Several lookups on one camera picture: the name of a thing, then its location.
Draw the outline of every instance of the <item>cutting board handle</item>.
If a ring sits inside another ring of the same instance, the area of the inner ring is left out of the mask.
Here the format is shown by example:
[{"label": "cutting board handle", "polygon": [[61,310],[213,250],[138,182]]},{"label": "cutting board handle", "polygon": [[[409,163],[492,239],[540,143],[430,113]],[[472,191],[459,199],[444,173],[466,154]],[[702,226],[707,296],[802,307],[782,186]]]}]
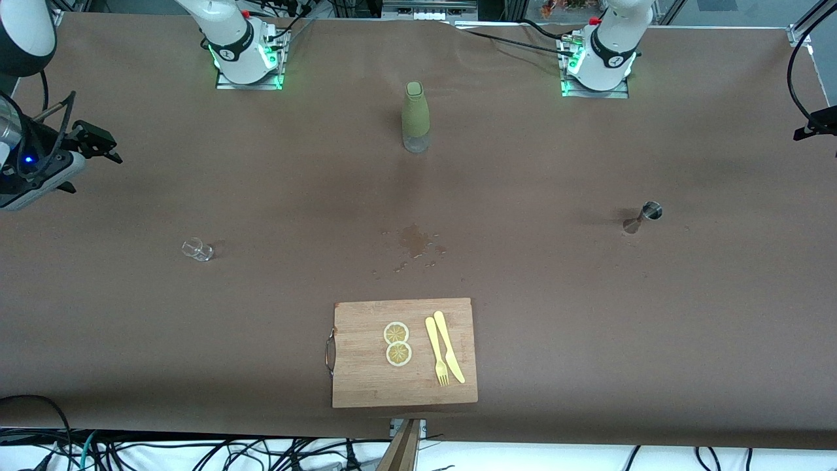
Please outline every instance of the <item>cutting board handle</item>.
[{"label": "cutting board handle", "polygon": [[[328,354],[331,352],[331,349],[329,347],[331,346],[332,340],[334,340],[334,334],[336,332],[337,332],[337,329],[332,327],[331,328],[331,335],[329,335],[328,339],[326,339],[326,368],[328,369],[329,377],[332,378],[332,379],[334,379],[334,366],[331,366],[331,364],[328,362],[328,359],[329,359]],[[337,342],[334,343],[334,360],[335,360],[335,362],[337,361]]]}]

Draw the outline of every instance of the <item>fork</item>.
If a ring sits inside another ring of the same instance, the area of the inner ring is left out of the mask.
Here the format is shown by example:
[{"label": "fork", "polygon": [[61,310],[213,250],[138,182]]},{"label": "fork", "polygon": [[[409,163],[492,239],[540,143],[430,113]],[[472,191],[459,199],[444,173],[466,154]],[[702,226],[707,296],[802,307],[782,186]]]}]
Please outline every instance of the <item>fork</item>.
[{"label": "fork", "polygon": [[439,384],[447,386],[448,366],[442,361],[442,352],[439,351],[439,331],[436,330],[436,321],[433,318],[424,320],[424,327],[427,328],[427,335],[430,336],[430,344],[433,345],[433,354],[436,355],[436,378]]}]

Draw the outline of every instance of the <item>metal jigger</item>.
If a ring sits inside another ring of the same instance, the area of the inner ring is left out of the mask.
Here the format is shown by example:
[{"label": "metal jigger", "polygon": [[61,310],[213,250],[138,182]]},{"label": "metal jigger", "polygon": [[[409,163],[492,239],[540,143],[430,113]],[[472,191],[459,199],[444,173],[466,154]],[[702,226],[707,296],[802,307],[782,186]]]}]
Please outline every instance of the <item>metal jigger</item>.
[{"label": "metal jigger", "polygon": [[642,205],[639,216],[634,219],[626,219],[622,223],[622,228],[628,234],[636,234],[636,231],[639,230],[639,226],[642,224],[642,220],[658,220],[661,217],[663,217],[662,205],[656,201],[648,201]]}]

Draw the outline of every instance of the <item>bottle cap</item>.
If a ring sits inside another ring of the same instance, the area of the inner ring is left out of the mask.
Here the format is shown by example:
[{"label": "bottle cap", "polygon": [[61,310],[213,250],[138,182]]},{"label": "bottle cap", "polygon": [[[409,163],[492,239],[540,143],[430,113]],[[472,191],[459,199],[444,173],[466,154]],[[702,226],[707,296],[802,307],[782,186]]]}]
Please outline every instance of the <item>bottle cap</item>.
[{"label": "bottle cap", "polygon": [[416,101],[424,95],[424,88],[421,82],[409,82],[407,84],[407,96],[410,100]]}]

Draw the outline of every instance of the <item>white floor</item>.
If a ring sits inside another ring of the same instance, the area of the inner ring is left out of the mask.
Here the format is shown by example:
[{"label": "white floor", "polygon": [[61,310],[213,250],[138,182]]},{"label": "white floor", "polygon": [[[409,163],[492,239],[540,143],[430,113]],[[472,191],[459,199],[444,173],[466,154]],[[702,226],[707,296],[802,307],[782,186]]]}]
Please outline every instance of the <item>white floor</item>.
[{"label": "white floor", "polygon": [[[342,440],[320,440],[307,449],[319,448]],[[282,451],[290,440],[269,441],[270,450]],[[355,446],[357,459],[371,461],[383,456],[385,443],[369,443]],[[418,453],[416,471],[436,471],[454,465],[453,471],[624,471],[630,446],[600,445],[537,445],[514,443],[464,443],[427,442]],[[159,449],[133,447],[120,452],[122,459],[137,471],[189,471],[210,449],[177,448]],[[232,446],[232,451],[241,447]],[[746,450],[742,448],[715,448],[722,471],[745,471]],[[48,453],[37,447],[0,447],[0,471],[19,471],[34,468]],[[268,463],[263,454],[252,453]],[[228,454],[217,453],[204,471],[220,471]],[[703,449],[704,460],[714,471],[711,455]],[[343,463],[337,455],[308,458],[301,462],[306,471],[324,469],[329,464]],[[229,471],[261,471],[262,464],[253,459],[239,459]],[[65,458],[54,458],[49,471],[65,471]],[[752,456],[752,471],[834,471],[837,469],[837,451],[773,450],[757,448]],[[694,449],[690,447],[642,447],[631,471],[700,471]]]}]

